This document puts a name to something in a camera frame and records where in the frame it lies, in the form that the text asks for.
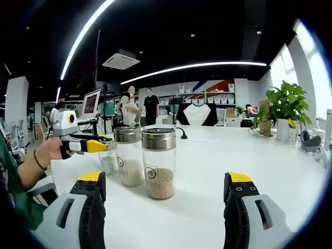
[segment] white flower pot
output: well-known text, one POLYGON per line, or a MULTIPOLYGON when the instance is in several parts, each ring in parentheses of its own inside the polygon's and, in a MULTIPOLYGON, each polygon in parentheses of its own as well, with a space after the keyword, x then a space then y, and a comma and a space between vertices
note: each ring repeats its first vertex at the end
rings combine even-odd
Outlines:
POLYGON ((297 140, 298 129, 289 127, 288 119, 278 119, 276 122, 276 139, 284 143, 295 144, 297 140))

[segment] laptop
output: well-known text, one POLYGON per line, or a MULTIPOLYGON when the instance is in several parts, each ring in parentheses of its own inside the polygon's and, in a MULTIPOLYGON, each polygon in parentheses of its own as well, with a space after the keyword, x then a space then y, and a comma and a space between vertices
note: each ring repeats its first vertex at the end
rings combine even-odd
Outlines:
POLYGON ((95 119, 100 91, 101 90, 98 89, 84 95, 81 116, 77 119, 77 121, 87 121, 95 119))

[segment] ceiling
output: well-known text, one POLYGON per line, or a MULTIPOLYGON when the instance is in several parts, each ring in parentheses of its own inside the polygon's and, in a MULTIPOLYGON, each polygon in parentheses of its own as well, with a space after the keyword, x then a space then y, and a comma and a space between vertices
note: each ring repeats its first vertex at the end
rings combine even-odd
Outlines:
MULTIPOLYGON (((4 102, 2 96, 7 80, 26 76, 30 84, 30 104, 54 101, 59 86, 60 98, 68 97, 66 94, 81 94, 82 99, 82 95, 93 90, 98 30, 101 30, 98 80, 120 83, 194 63, 253 61, 269 64, 283 44, 294 36, 292 27, 297 17, 293 6, 284 0, 116 0, 83 38, 61 81, 64 63, 76 37, 104 1, 7 2, 0 12, 0 17, 6 20, 2 20, 0 26, 3 35, 0 40, 0 102, 4 102), (254 26, 261 30, 260 35, 254 26), (102 63, 118 49, 136 54, 141 62, 125 71, 103 67, 102 63)), ((138 89, 209 79, 259 80, 268 69, 210 66, 160 74, 130 84, 138 89)))

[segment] black t-shirt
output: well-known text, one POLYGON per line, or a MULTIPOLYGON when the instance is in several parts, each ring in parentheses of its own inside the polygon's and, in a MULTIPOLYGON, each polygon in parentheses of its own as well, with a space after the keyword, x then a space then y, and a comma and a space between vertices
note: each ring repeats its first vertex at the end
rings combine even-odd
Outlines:
POLYGON ((157 113, 157 105, 159 104, 158 97, 152 95, 151 97, 146 97, 144 100, 144 106, 147 116, 155 116, 157 113))

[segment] glass jar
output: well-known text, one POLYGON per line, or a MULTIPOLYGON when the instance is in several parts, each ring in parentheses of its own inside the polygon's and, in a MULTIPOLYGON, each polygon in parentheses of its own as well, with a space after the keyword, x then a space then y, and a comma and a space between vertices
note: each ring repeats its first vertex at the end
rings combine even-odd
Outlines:
POLYGON ((118 172, 113 140, 107 145, 107 150, 98 152, 98 155, 102 169, 106 175, 114 175, 118 172))
POLYGON ((147 194, 167 199, 175 193, 176 136, 174 129, 142 131, 143 162, 147 194))
POLYGON ((139 127, 114 129, 116 158, 121 182, 127 187, 137 187, 144 182, 142 143, 139 127))

